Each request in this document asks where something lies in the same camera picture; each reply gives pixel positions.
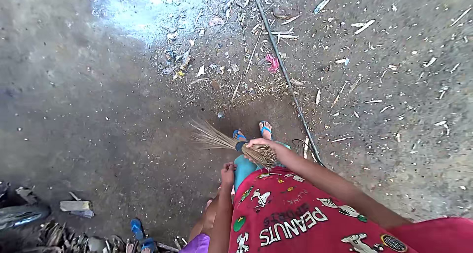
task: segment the stick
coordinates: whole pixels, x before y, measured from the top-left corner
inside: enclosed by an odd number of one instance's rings
[[[283,62],[283,60],[281,58],[281,55],[279,54],[279,51],[278,51],[278,45],[276,45],[276,42],[274,41],[274,39],[272,37],[272,34],[270,33],[271,29],[269,27],[268,20],[266,19],[266,16],[264,15],[263,7],[261,7],[261,2],[260,2],[260,0],[254,0],[254,1],[256,2],[256,5],[258,6],[258,10],[261,14],[261,18],[263,19],[264,26],[266,27],[266,30],[269,32],[269,34],[268,34],[269,40],[271,41],[271,44],[272,44],[272,47],[275,51],[276,57],[279,60],[279,65],[281,66],[282,74],[284,74],[284,77],[286,78],[286,82],[287,82],[287,85],[289,87],[289,92],[292,94],[292,99],[294,100],[294,103],[296,104],[300,120],[301,120],[302,124],[304,125],[305,132],[307,133],[307,136],[309,137],[310,145],[312,146],[312,149],[314,150],[314,153],[316,155],[316,160],[321,166],[325,167],[325,165],[323,165],[323,163],[322,163],[322,160],[320,159],[319,153],[317,151],[316,144],[315,144],[314,140],[312,139],[312,135],[310,134],[310,130],[309,130],[309,127],[307,126],[307,122],[305,121],[304,115],[302,114],[302,109],[300,108],[299,101],[297,100],[297,97],[294,94],[294,90],[292,89],[292,84],[289,81],[289,77],[287,76],[286,66],[284,66],[284,62]]]
[[[463,18],[463,16],[465,16],[470,10],[471,10],[471,8],[465,10],[465,11],[463,12],[463,14],[461,14],[461,15],[458,17],[458,19],[456,19],[455,21],[453,21],[453,23],[452,23],[452,25],[450,25],[450,27],[452,27],[453,25],[455,25],[455,24],[456,24],[461,18]]]
[[[307,159],[307,149],[309,148],[309,137],[305,138],[304,141],[304,159]]]
[[[242,78],[243,78],[243,75],[241,75],[240,81],[238,81],[238,85],[236,86],[235,91],[233,92],[232,101],[235,99],[235,95],[237,94],[238,87],[240,86],[240,83],[241,83],[241,79],[242,79]]]
[[[250,69],[250,64],[251,64],[251,60],[253,60],[254,51],[256,50],[256,47],[258,46],[258,42],[260,41],[260,38],[261,38],[262,34],[263,34],[263,29],[260,32],[260,36],[258,36],[258,40],[256,41],[256,44],[254,45],[253,52],[251,53],[251,56],[250,56],[250,62],[248,62],[248,66],[246,67],[245,74],[247,74],[248,69]]]

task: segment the dirt floor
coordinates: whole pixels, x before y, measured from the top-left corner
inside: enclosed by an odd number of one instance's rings
[[[315,15],[321,1],[261,0],[272,31],[297,36],[275,38],[324,163],[412,220],[473,217],[472,12],[454,22],[471,0],[330,0]],[[193,119],[305,138],[254,0],[0,5],[1,179],[79,232],[127,237],[139,217],[156,240],[186,237],[237,156],[190,141]],[[68,191],[91,220],[60,212]]]

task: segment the plastic litter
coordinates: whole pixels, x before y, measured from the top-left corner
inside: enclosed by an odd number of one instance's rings
[[[271,66],[268,69],[269,72],[279,71],[279,60],[277,58],[275,58],[271,54],[267,54],[266,60],[271,62]]]

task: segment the broom bristles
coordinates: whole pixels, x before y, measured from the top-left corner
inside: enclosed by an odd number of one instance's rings
[[[209,148],[228,148],[235,149],[239,140],[231,138],[216,130],[210,123],[198,123],[193,121],[189,123],[196,129],[192,140],[207,144]],[[274,167],[277,162],[276,153],[269,145],[254,144],[247,148],[242,147],[242,152],[250,157],[257,165],[263,166],[267,170]]]

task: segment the tire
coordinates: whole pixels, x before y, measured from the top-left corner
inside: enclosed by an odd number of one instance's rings
[[[0,208],[0,230],[22,226],[27,223],[44,219],[51,210],[45,205],[23,205]]]

